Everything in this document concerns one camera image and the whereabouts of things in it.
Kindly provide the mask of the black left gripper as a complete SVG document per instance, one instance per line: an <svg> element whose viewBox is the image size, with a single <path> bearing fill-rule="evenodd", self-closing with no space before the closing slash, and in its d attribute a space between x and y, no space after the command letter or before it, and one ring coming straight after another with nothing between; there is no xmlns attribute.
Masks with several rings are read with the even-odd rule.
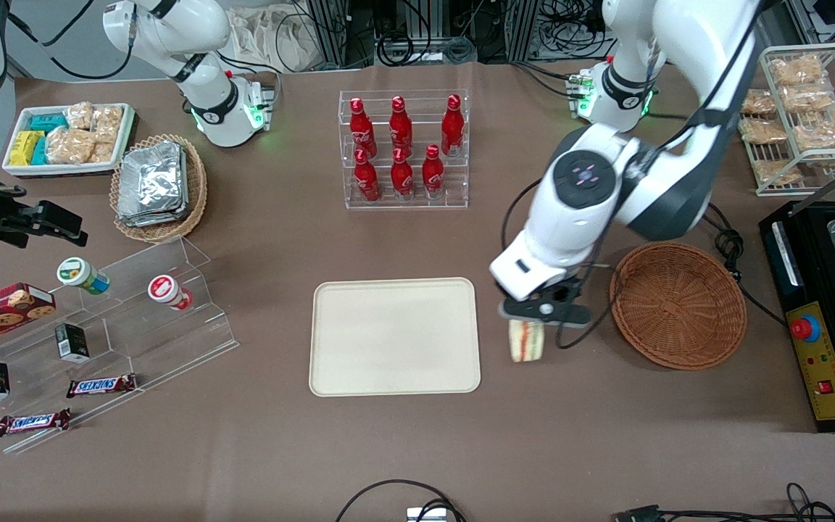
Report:
<svg viewBox="0 0 835 522"><path fill-rule="evenodd" d="M506 297L500 304L500 316L507 318L508 340L515 338L515 320L537 323L537 347L546 346L546 325L583 329L592 323L592 313L576 304L580 297L577 283L556 283L543 288L527 300Z"/></svg>

